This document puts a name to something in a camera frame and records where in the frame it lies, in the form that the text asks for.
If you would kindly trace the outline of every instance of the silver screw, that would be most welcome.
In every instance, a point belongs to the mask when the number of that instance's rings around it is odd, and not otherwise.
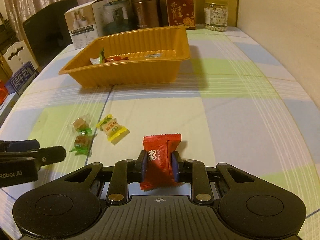
[[[108,199],[111,201],[121,201],[124,199],[124,196],[118,193],[114,193],[108,196]]]
[[[196,199],[199,200],[199,201],[209,201],[212,199],[212,197],[209,195],[209,194],[206,194],[206,193],[201,193],[201,194],[198,194],[196,196]]]

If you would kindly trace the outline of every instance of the copper thermos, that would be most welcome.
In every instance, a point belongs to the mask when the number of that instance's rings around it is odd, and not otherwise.
[[[160,0],[131,0],[139,29],[162,26]]]

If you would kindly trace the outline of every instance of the yellow tray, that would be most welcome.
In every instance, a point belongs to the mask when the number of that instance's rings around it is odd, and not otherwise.
[[[129,57],[128,60],[92,65],[90,58]],[[149,58],[150,54],[161,57]],[[59,75],[69,74],[83,87],[114,84],[174,82],[181,61],[190,58],[186,29],[158,27],[117,33],[95,39],[70,60]]]

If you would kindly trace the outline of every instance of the white wall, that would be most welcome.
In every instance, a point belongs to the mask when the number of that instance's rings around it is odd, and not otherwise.
[[[238,27],[282,63],[320,108],[320,0],[239,0]]]
[[[0,0],[0,13],[2,14],[5,20],[8,19],[7,11],[5,10],[4,0]]]

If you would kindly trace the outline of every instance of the red candy packet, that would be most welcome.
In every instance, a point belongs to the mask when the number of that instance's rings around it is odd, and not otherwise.
[[[142,190],[178,185],[173,177],[171,153],[180,141],[181,134],[152,135],[143,138],[143,147],[149,156],[145,180],[140,183]]]

